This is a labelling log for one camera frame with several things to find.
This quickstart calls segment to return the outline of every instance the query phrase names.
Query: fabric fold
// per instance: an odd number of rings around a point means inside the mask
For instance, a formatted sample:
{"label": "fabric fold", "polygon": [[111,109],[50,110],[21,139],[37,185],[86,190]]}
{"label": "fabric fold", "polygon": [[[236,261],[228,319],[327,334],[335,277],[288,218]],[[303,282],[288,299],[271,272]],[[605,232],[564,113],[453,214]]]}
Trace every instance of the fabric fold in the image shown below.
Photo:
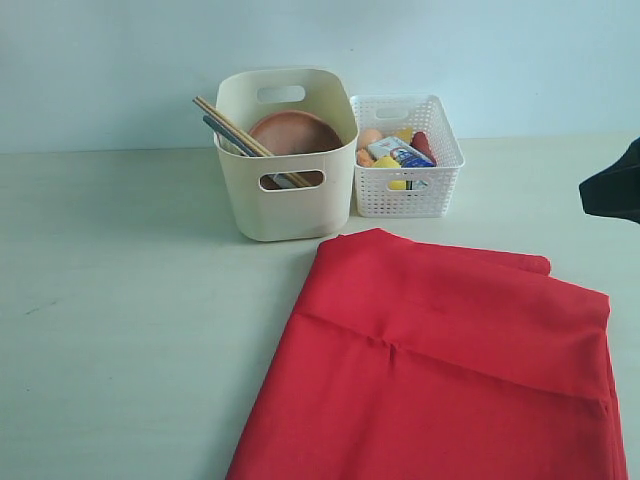
{"label": "fabric fold", "polygon": [[626,479],[608,297],[541,256],[320,245],[229,479]]}

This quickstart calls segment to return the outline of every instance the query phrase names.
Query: cream storage bin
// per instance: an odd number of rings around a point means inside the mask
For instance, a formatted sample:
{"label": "cream storage bin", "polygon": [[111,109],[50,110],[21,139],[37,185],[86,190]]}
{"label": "cream storage bin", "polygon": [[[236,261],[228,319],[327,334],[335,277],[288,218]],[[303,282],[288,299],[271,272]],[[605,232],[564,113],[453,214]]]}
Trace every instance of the cream storage bin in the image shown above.
{"label": "cream storage bin", "polygon": [[[359,95],[351,106],[360,131],[376,128],[385,136],[412,127],[424,131],[435,167],[355,167],[358,212],[364,217],[441,217],[446,215],[464,157],[440,100],[433,95]],[[391,190],[393,180],[421,181],[419,190]]]}
{"label": "cream storage bin", "polygon": [[[285,98],[293,89],[303,98]],[[358,128],[342,81],[321,69],[245,72],[224,80],[216,101],[224,115],[249,131],[263,117],[281,110],[302,110],[327,122],[340,136],[340,149],[304,155],[244,157],[215,144],[240,231],[258,241],[329,235],[349,219]],[[318,170],[316,187],[265,190],[263,175]]]}

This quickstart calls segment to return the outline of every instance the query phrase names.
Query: red fabric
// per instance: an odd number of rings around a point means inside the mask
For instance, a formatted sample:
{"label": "red fabric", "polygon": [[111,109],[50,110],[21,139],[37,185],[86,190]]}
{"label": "red fabric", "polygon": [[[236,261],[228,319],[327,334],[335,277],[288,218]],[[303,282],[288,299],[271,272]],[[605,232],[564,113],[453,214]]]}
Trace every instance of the red fabric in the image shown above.
{"label": "red fabric", "polygon": [[627,479],[608,297],[539,256],[322,243],[229,480]]}

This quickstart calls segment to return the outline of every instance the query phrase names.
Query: plastic mesh basket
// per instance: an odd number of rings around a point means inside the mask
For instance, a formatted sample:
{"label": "plastic mesh basket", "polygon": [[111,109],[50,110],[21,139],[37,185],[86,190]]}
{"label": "plastic mesh basket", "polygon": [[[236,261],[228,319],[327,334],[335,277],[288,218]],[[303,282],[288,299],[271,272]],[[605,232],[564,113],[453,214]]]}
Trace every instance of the plastic mesh basket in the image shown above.
{"label": "plastic mesh basket", "polygon": [[[446,215],[464,157],[444,108],[433,95],[358,95],[351,97],[359,129],[385,136],[411,127],[427,134],[437,166],[365,168],[356,165],[358,212],[364,217],[442,217]],[[394,180],[420,182],[421,189],[391,190]]]}

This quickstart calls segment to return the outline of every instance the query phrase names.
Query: white table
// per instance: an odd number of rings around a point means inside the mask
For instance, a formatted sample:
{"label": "white table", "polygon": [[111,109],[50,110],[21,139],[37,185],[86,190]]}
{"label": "white table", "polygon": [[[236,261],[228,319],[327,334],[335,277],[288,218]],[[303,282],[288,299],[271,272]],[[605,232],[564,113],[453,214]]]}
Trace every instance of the white table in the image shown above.
{"label": "white table", "polygon": [[[633,139],[463,141],[445,218],[342,230],[542,254],[608,293],[632,478],[640,226],[578,184]],[[243,238],[211,150],[0,157],[0,478],[223,478],[321,240]]]}

